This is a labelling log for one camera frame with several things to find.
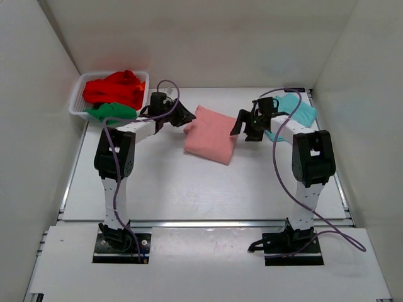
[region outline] turquoise towel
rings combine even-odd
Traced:
[[[297,107],[299,98],[294,94],[286,94],[285,96],[276,96],[275,99],[278,100],[278,112],[284,111],[290,114],[295,107]],[[315,108],[309,106],[308,104],[302,102],[300,107],[298,108],[297,112],[294,113],[292,119],[299,122],[301,125],[305,127],[310,127],[314,120],[316,119],[317,111]],[[265,134],[271,141],[275,140],[275,134],[271,133],[270,131],[266,130]],[[277,142],[284,141],[284,138],[278,137]]]

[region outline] folded pink towel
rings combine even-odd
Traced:
[[[188,135],[184,151],[229,165],[237,136],[229,133],[236,118],[211,111],[199,106],[195,112],[196,120],[187,124],[184,132]]]

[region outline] white wall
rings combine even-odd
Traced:
[[[394,301],[403,301],[402,15],[400,0],[359,0],[314,88]]]
[[[35,0],[0,0],[0,301],[22,301],[42,232],[55,223],[82,123],[78,77]]]
[[[313,87],[355,0],[42,0],[80,72],[141,69],[151,85]]]

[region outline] plastic basket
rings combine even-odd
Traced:
[[[108,77],[114,72],[116,71],[97,71],[97,72],[88,72],[86,74],[81,75],[70,97],[69,112],[72,115],[81,116],[86,121],[98,121],[96,118],[92,117],[87,112],[84,112],[84,110],[92,108],[93,105],[85,102],[84,98],[82,97],[82,92],[84,91],[84,88],[86,87],[86,83],[88,81],[96,79],[104,79],[105,77]],[[134,70],[133,73],[136,75],[136,77],[140,79],[140,81],[145,82],[143,105],[142,105],[145,106],[149,94],[149,84],[150,84],[149,74],[146,73],[145,71],[134,71]]]

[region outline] cloth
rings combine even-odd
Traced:
[[[82,96],[91,104],[120,103],[140,110],[143,105],[145,83],[130,70],[118,71],[106,79],[86,83]]]
[[[237,136],[229,133],[236,118],[199,106],[195,112],[196,120],[187,124],[184,132],[188,135],[184,151],[229,165]]]
[[[284,111],[287,112],[288,114],[290,114],[295,109],[295,107],[297,107],[297,104],[299,102],[298,96],[290,93],[286,94],[283,97],[276,96],[275,99],[277,99],[279,102],[278,112]],[[316,116],[317,116],[316,109],[302,102],[298,110],[294,113],[294,115],[291,118],[305,127],[310,127],[314,122],[314,120],[316,119]],[[272,142],[275,140],[276,135],[274,133],[271,133],[270,131],[266,130],[265,134],[267,135],[268,138],[270,138]],[[284,141],[284,138],[278,137],[277,142],[282,141]]]
[[[137,117],[136,110],[129,106],[118,103],[102,104],[97,109],[87,109],[85,112],[88,112],[91,116],[95,117],[100,122],[109,117],[126,118],[131,120]],[[118,121],[111,120],[106,122],[107,125],[113,125],[115,123],[118,123]]]

